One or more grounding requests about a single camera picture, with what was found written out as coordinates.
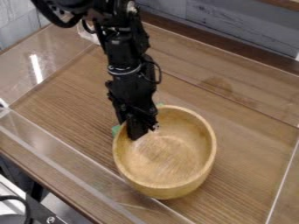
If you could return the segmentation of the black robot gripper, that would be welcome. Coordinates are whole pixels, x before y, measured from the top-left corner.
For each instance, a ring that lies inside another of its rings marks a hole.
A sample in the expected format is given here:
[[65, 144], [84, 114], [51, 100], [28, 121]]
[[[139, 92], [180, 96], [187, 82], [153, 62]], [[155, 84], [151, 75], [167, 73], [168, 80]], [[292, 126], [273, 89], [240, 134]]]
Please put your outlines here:
[[116, 119], [119, 123], [127, 122], [127, 135], [133, 141], [157, 124], [153, 94], [161, 77], [155, 77], [155, 71], [160, 71], [155, 66], [155, 62], [144, 62], [136, 73], [113, 75], [105, 83]]

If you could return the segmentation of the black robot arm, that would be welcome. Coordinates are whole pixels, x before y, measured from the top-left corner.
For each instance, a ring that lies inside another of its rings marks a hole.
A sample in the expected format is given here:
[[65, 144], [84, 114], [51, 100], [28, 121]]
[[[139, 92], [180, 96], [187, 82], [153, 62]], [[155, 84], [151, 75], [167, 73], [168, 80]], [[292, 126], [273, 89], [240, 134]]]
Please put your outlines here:
[[125, 133], [139, 139], [157, 125], [153, 103], [163, 72], [147, 54], [149, 35], [145, 32], [136, 0], [31, 0], [45, 18], [60, 28], [81, 25], [97, 36], [107, 55], [107, 98]]

